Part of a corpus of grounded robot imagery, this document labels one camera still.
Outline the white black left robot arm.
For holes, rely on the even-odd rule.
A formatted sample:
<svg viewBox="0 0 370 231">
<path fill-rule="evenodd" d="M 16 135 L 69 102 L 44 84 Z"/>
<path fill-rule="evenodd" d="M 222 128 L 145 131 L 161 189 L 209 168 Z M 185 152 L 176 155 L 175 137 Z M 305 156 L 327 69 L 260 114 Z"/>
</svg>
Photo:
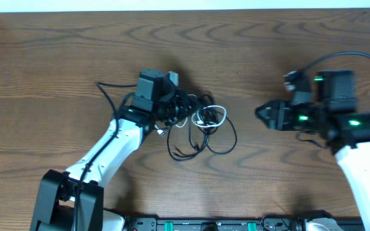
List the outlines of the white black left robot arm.
<svg viewBox="0 0 370 231">
<path fill-rule="evenodd" d="M 41 179 L 31 230 L 123 230 L 125 218 L 104 208 L 104 191 L 127 157 L 139 149 L 156 123 L 169 129 L 196 112 L 198 98 L 179 88 L 175 72 L 143 69 L 101 139 L 65 171 Z"/>
</svg>

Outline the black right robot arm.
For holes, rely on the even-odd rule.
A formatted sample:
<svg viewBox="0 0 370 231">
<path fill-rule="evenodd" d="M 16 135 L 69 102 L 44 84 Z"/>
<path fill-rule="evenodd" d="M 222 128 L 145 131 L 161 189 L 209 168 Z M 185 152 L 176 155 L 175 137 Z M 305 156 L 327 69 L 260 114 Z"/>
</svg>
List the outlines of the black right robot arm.
<svg viewBox="0 0 370 231">
<path fill-rule="evenodd" d="M 255 110 L 267 128 L 315 133 L 325 140 L 353 193 L 365 230 L 370 230 L 370 112 L 358 112 L 354 72 L 319 71 L 312 96 L 306 75 L 291 72 L 285 85 L 292 100 L 275 99 Z"/>
</svg>

